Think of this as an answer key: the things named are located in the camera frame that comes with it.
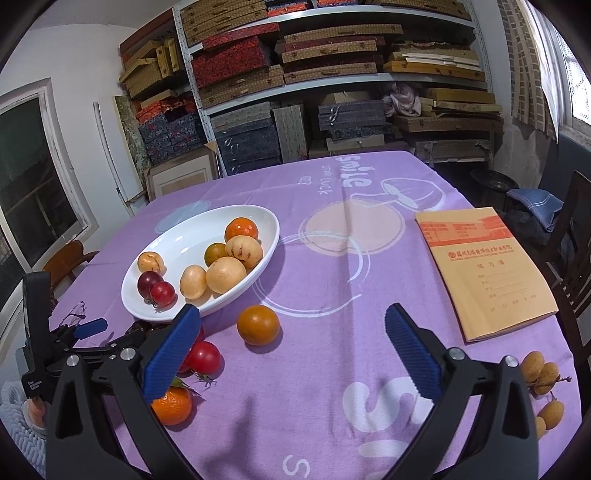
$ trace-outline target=ceiling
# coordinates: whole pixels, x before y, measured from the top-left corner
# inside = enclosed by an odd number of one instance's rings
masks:
[[[176,3],[178,0],[56,0],[31,29],[70,24],[139,28]]]

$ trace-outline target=tablecloth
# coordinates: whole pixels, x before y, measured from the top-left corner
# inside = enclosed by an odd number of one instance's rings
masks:
[[[206,479],[376,480],[418,432],[431,402],[418,395],[384,332],[387,307],[400,302],[415,322],[447,347],[498,362],[540,350],[563,376],[576,378],[554,316],[494,339],[465,345],[452,303],[414,220],[421,210],[469,208],[467,200],[405,152],[301,161],[194,186],[150,203],[118,232],[60,299],[56,327],[83,301],[106,332],[79,346],[122,335],[134,321],[120,297],[130,263],[167,228],[205,210],[261,205],[279,219],[281,238],[259,280],[240,298],[204,318],[223,371],[201,392],[193,414],[169,432]],[[266,304],[279,315],[280,342],[247,347],[238,314]],[[576,381],[554,393],[566,405],[562,423],[540,440],[540,474],[580,424]],[[541,410],[549,395],[532,400]],[[459,455],[477,399],[469,404],[441,467]],[[109,402],[129,460],[143,466]]]

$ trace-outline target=eyeglasses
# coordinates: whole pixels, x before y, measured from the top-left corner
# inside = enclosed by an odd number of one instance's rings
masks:
[[[75,327],[80,323],[81,320],[86,318],[86,305],[83,301],[78,302],[74,308],[71,309],[70,313],[66,315],[60,322],[61,326]]]

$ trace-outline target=white bowl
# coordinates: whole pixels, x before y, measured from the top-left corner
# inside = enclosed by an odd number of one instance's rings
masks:
[[[189,265],[201,265],[207,269],[203,255],[206,248],[215,242],[225,243],[224,232],[227,225],[238,217],[246,217],[255,222],[259,230],[259,240],[263,250],[261,262],[231,290],[217,294],[207,289],[197,300],[186,300],[179,292],[178,283]],[[216,312],[242,295],[261,275],[269,264],[279,241],[279,221],[275,214],[257,205],[230,205],[201,213],[160,235],[135,257],[129,266],[121,285],[121,300],[130,314],[148,322],[170,322],[183,308],[191,303],[199,308],[201,317]],[[142,252],[159,253],[166,265],[165,281],[171,283],[177,292],[177,301],[162,310],[146,303],[138,292],[138,257]]]

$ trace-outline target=picture frame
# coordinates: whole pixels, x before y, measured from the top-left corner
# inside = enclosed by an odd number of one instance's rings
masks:
[[[168,193],[217,180],[216,154],[200,147],[144,171],[150,202]]]

